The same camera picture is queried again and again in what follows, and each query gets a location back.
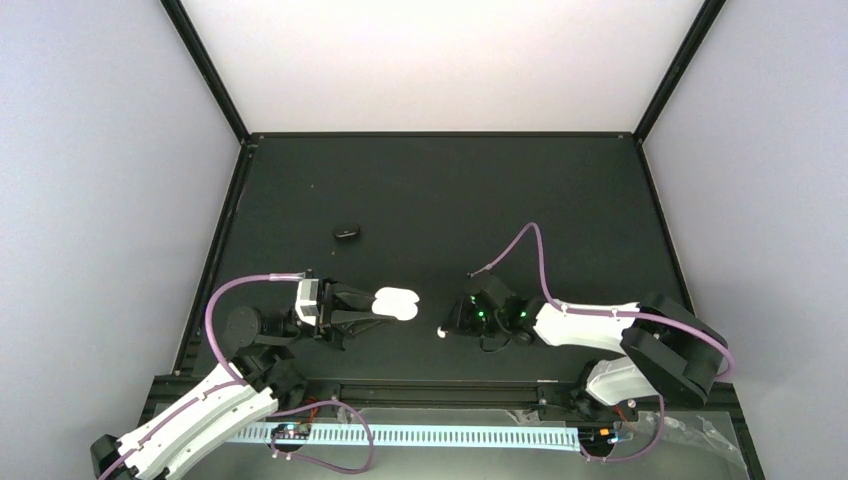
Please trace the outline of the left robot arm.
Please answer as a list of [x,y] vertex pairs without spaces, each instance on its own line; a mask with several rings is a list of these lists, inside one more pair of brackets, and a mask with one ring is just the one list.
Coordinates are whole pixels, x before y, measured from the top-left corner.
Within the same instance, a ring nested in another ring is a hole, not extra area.
[[[293,307],[282,316],[252,324],[257,332],[228,357],[214,333],[213,316],[229,290],[257,282],[296,284]],[[382,287],[374,293],[310,272],[248,275],[230,280],[211,296],[204,329],[216,367],[160,414],[120,437],[104,435],[90,447],[98,479],[181,479],[209,453],[249,425],[336,407],[357,419],[369,448],[375,436],[362,414],[336,399],[304,401],[307,381],[297,370],[290,345],[302,337],[339,342],[344,325],[412,320],[419,296]]]

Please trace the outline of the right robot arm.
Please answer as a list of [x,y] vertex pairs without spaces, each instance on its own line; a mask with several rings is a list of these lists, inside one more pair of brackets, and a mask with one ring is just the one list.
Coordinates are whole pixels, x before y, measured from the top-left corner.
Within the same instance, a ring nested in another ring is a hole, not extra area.
[[569,392],[572,410],[585,419],[651,396],[701,407],[721,368],[732,363],[726,340],[665,295],[619,305],[575,304],[521,296],[490,273],[471,278],[437,334],[614,353],[612,360],[589,361]]

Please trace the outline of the white charging case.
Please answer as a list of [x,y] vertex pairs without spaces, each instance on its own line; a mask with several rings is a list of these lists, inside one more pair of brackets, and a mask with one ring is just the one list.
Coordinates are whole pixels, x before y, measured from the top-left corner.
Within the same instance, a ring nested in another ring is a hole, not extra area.
[[410,321],[418,314],[420,297],[409,289],[382,287],[374,294],[371,311],[398,321]]

